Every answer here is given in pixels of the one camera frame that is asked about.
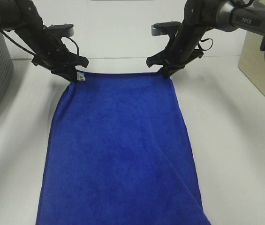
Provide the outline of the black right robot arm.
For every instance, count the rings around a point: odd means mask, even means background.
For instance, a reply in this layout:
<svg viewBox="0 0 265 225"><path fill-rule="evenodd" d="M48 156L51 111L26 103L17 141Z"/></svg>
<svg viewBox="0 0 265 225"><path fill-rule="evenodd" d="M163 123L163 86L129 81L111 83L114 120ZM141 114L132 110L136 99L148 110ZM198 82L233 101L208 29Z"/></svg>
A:
<svg viewBox="0 0 265 225"><path fill-rule="evenodd" d="M151 26L154 36L168 35L165 49L147 58L148 67L162 66L164 78L197 58L204 49L200 43L210 30L233 32L243 29L261 35L260 50L265 58L265 5L257 0L188 0L184 6L182 22L163 22Z"/></svg>

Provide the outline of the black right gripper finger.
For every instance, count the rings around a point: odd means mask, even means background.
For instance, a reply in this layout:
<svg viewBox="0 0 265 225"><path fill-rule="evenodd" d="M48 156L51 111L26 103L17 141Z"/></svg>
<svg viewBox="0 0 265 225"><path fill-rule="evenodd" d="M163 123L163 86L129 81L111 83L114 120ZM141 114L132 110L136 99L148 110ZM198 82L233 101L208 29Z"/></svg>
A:
<svg viewBox="0 0 265 225"><path fill-rule="evenodd" d="M192 62L193 60L197 58L202 58L204 54L203 50L195 49L191 55L184 60L182 63L173 64L173 63L167 63L165 66L163 66L162 75L165 79L169 78L171 75L176 73L177 71L184 69L187 64Z"/></svg>
<svg viewBox="0 0 265 225"><path fill-rule="evenodd" d="M165 50L162 50L161 52L159 52L159 53L157 53L151 57L148 57L146 59L146 65L149 68L152 67L153 65L161 65L163 67L169 67L170 64L166 59Z"/></svg>

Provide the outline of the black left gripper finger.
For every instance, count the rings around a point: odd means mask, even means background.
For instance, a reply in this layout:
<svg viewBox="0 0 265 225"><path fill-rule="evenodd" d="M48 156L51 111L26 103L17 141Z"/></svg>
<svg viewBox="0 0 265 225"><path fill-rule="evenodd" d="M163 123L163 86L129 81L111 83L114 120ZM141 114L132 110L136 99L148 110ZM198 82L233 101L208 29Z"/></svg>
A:
<svg viewBox="0 0 265 225"><path fill-rule="evenodd" d="M48 52L33 57L31 61L35 66L54 68L59 66L82 66L87 67L89 61L84 56L79 56L71 52Z"/></svg>
<svg viewBox="0 0 265 225"><path fill-rule="evenodd" d="M62 77L69 82L78 82L78 73L74 66L58 67L51 71L52 74Z"/></svg>

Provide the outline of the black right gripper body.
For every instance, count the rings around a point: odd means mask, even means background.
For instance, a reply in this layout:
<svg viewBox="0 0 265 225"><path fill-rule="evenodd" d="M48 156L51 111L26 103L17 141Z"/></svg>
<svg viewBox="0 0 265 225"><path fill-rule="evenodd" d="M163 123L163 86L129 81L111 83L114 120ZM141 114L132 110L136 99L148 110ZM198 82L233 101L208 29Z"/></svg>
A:
<svg viewBox="0 0 265 225"><path fill-rule="evenodd" d="M204 25L191 25L182 21L177 34L165 48L166 60L169 63L189 63L194 60L192 54L204 34Z"/></svg>

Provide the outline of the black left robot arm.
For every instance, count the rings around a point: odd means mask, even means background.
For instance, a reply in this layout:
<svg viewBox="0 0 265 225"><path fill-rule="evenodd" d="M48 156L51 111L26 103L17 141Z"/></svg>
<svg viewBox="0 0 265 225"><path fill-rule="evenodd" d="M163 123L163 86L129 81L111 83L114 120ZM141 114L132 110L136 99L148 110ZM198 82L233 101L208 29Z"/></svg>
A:
<svg viewBox="0 0 265 225"><path fill-rule="evenodd" d="M71 39L73 24L45 26L31 0L0 0L0 33L33 56L32 64L49 70L69 82L78 82L77 66L89 61L72 53L62 38Z"/></svg>

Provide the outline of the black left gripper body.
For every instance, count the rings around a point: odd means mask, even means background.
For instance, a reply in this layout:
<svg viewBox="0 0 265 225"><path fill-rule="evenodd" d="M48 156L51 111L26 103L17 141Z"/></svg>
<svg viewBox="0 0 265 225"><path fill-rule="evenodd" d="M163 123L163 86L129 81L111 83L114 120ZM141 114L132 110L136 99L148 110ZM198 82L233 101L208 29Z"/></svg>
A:
<svg viewBox="0 0 265 225"><path fill-rule="evenodd" d="M47 31L47 26L35 28L32 25L24 25L17 28L15 33L32 50L34 56L48 52L69 52L62 38L51 35Z"/></svg>

